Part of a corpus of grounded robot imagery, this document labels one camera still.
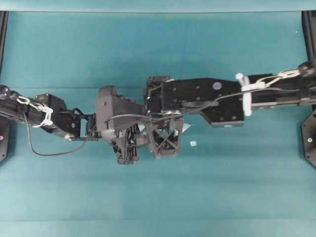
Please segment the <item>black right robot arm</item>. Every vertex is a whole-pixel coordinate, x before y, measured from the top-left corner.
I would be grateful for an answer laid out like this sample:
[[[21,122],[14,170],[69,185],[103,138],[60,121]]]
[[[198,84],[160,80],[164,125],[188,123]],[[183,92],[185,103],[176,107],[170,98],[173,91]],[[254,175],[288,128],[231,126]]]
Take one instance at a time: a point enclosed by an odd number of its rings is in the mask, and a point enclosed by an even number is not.
[[[200,115],[212,127],[242,126],[254,110],[316,103],[316,68],[304,63],[276,75],[236,75],[235,80],[150,77],[144,91],[149,147],[156,158],[178,155],[184,117]]]

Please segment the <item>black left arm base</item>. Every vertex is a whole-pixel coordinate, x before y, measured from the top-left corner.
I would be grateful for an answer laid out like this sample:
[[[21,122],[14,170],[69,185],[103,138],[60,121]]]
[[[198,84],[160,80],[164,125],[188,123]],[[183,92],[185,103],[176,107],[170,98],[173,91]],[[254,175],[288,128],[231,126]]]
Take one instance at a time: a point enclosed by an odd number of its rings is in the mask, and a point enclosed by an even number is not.
[[[0,162],[7,158],[11,123],[5,117],[0,118]]]

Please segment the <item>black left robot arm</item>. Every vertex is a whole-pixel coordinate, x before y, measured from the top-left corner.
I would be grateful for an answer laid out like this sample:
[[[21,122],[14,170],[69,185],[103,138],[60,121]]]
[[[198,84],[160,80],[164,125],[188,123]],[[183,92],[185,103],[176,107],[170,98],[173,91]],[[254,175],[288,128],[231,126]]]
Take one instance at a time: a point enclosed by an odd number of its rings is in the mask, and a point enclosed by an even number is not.
[[[113,148],[118,164],[133,165],[139,160],[137,150],[150,142],[139,128],[145,118],[143,106],[118,95],[116,87],[110,85],[99,89],[95,109],[84,114],[78,108],[68,109],[64,100],[48,93],[32,99],[6,85],[0,87],[1,117],[70,142],[81,141],[73,152],[87,142],[104,140]]]

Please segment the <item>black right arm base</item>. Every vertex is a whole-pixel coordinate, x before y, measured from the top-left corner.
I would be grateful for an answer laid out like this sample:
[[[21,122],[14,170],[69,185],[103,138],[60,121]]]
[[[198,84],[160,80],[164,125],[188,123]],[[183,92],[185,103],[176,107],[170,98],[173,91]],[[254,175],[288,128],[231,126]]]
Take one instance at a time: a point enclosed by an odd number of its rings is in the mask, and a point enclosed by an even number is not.
[[[316,167],[316,107],[301,124],[302,144],[305,160]]]

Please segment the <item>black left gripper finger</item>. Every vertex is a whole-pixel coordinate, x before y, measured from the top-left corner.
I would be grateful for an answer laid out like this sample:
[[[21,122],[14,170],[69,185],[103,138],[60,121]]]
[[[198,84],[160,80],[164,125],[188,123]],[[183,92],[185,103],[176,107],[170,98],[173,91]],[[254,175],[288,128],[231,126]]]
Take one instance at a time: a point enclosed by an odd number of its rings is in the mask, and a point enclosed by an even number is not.
[[[111,142],[117,156],[117,163],[121,165],[130,165],[130,159],[127,155],[127,130],[121,131],[118,137],[111,140]]]
[[[128,164],[139,161],[138,148],[149,144],[148,135],[144,135],[138,125],[130,127],[128,131]]]

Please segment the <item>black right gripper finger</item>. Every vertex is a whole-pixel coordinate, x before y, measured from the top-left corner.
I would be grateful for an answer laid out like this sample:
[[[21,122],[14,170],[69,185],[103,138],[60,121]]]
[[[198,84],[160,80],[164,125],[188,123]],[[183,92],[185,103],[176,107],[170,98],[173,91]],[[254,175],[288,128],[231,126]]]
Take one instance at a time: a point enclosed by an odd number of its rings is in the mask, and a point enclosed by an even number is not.
[[[183,117],[148,122],[149,148],[155,158],[174,158],[179,155],[183,125]]]

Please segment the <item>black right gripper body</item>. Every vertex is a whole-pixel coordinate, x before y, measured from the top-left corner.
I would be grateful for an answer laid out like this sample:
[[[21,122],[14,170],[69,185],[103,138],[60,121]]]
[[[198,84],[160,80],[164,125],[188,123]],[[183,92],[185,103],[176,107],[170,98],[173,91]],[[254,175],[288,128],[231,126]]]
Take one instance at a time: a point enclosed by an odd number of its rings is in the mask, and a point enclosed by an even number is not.
[[[213,127],[242,126],[241,86],[236,81],[149,77],[144,88],[145,112],[154,121],[198,114]]]

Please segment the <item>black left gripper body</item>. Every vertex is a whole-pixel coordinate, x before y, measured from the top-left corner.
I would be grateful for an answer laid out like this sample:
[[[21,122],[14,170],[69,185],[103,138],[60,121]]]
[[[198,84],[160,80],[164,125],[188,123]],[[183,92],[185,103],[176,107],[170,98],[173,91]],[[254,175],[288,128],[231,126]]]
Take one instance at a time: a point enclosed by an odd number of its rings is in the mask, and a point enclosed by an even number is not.
[[[85,137],[80,137],[79,141],[99,141],[101,134],[96,127],[96,114],[79,114],[79,118],[86,120]]]

